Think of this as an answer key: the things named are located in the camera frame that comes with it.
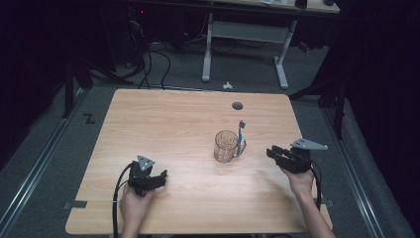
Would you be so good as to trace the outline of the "white-legged desk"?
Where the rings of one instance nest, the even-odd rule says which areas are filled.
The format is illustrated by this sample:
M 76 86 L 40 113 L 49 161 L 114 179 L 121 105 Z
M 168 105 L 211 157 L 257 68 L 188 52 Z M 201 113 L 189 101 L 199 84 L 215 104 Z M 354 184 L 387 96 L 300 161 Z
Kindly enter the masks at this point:
M 287 10 L 292 13 L 339 14 L 335 0 L 211 0 L 210 5 L 229 3 L 237 6 L 259 7 L 267 10 Z M 214 38 L 244 40 L 260 43 L 280 44 L 279 55 L 273 58 L 281 89 L 288 88 L 283 61 L 294 35 L 297 20 L 288 20 L 284 26 L 274 24 L 241 23 L 239 20 L 214 20 L 208 14 L 206 51 L 203 60 L 202 80 L 207 82 L 211 75 L 212 40 Z

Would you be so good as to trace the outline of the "blue and grey toothbrush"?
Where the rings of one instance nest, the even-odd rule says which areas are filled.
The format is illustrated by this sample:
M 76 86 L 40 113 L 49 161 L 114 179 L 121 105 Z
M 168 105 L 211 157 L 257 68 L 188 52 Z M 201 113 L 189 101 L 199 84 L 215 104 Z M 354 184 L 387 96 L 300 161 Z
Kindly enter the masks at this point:
M 236 157 L 240 156 L 243 153 L 244 149 L 246 148 L 246 141 L 245 141 L 243 133 L 242 133 L 242 130 L 245 127 L 246 127 L 246 123 L 243 120 L 241 120 L 239 122 L 237 151 L 236 151 L 236 154 L 235 154 Z

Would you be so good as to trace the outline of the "black metal stand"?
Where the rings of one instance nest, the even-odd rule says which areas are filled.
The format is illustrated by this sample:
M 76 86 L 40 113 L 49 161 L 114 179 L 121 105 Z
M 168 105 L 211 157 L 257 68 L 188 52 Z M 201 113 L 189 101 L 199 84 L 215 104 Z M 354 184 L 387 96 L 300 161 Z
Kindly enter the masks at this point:
M 344 118 L 344 107 L 346 98 L 346 83 L 338 79 L 328 79 L 316 82 L 289 95 L 290 100 L 297 100 L 304 95 L 319 95 L 318 105 L 320 107 L 335 107 L 333 117 L 333 130 L 335 135 L 342 140 L 342 124 Z
M 64 95 L 64 113 L 63 118 L 68 118 L 74 107 L 74 86 L 73 80 L 76 78 L 81 88 L 90 89 L 93 85 L 90 70 L 93 69 L 120 84 L 131 84 L 131 81 L 124 79 L 116 73 L 95 65 L 91 61 L 83 58 L 70 58 L 65 66 L 65 95 Z

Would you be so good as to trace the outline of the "clear glass mug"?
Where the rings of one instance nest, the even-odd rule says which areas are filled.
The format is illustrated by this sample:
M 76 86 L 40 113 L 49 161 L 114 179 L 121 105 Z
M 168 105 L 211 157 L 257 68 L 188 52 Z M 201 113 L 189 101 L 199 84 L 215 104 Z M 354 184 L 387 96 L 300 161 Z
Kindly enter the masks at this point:
M 247 146 L 242 136 L 230 130 L 220 131 L 215 136 L 214 158 L 219 163 L 230 163 L 234 158 L 239 157 Z

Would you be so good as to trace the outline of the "person's left hand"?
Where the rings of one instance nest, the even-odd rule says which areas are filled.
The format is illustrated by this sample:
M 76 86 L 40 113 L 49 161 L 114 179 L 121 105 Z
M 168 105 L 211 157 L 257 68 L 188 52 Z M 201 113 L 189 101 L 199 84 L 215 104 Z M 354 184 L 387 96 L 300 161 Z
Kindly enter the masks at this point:
M 124 186 L 120 200 L 120 210 L 124 218 L 124 230 L 139 231 L 145 219 L 155 192 L 149 191 L 145 196 L 137 195 L 132 187 Z

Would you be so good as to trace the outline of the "person's right hand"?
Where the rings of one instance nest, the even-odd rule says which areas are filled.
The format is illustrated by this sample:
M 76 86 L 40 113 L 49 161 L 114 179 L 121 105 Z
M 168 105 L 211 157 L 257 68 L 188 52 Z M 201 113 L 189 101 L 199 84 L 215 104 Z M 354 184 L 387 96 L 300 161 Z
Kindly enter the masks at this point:
M 286 174 L 289 180 L 290 188 L 295 195 L 312 194 L 314 176 L 311 171 L 307 171 L 301 174 L 293 174 L 286 169 L 282 169 L 282 171 Z

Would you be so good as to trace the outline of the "grey tape strip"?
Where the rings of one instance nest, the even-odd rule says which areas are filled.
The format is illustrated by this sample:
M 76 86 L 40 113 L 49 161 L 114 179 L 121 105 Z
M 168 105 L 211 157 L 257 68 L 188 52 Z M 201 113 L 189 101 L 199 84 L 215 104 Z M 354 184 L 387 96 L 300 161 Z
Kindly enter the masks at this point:
M 64 210 L 69 210 L 72 208 L 85 208 L 87 205 L 87 202 L 84 200 L 73 200 L 73 201 L 67 201 L 64 206 L 63 209 Z
M 335 203 L 334 203 L 334 201 L 332 199 L 326 199 L 324 197 L 322 197 L 322 198 L 313 198 L 313 199 L 314 199 L 314 202 L 315 202 L 316 206 L 319 209 L 320 209 L 320 207 L 322 205 L 325 205 L 327 208 L 328 207 L 334 207 L 335 206 Z

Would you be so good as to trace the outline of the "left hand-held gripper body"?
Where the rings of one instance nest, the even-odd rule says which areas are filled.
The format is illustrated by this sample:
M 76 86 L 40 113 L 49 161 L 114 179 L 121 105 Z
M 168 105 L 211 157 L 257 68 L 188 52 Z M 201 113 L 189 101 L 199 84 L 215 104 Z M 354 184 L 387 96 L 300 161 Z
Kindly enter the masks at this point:
M 132 161 L 128 184 L 135 191 L 136 195 L 144 197 L 150 190 L 148 185 L 154 164 L 153 160 L 141 155 L 137 155 L 137 159 Z

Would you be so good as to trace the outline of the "metal floor rail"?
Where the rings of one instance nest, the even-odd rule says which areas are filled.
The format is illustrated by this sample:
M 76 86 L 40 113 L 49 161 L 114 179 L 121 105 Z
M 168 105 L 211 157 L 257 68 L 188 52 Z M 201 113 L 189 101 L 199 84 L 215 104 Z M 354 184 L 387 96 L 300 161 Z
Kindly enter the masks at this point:
M 334 128 L 333 116 L 331 115 L 330 110 L 321 108 L 321 113 L 323 115 L 324 120 L 327 123 L 330 133 L 332 134 L 336 147 L 338 148 L 346 178 L 348 180 L 349 186 L 352 190 L 362 218 L 365 222 L 370 238 L 385 238 L 383 230 L 373 210 L 373 207 L 371 206 L 371 202 L 362 185 L 362 181 L 359 178 L 355 167 L 352 163 L 350 154 L 346 149 L 344 142 L 337 136 L 337 133 Z
M 74 111 L 88 93 L 89 89 L 77 89 L 71 100 L 73 105 L 66 112 L 65 90 L 60 90 L 0 172 L 0 238 L 8 236 L 50 163 Z

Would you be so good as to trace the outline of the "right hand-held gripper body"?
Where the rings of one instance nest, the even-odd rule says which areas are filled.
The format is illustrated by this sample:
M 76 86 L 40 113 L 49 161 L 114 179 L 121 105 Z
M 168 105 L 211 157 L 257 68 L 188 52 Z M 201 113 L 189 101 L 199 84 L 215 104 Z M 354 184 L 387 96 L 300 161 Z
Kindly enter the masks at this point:
M 310 152 L 327 149 L 327 145 L 300 138 L 290 144 L 289 150 L 283 150 L 278 165 L 293 174 L 305 173 L 311 169 Z

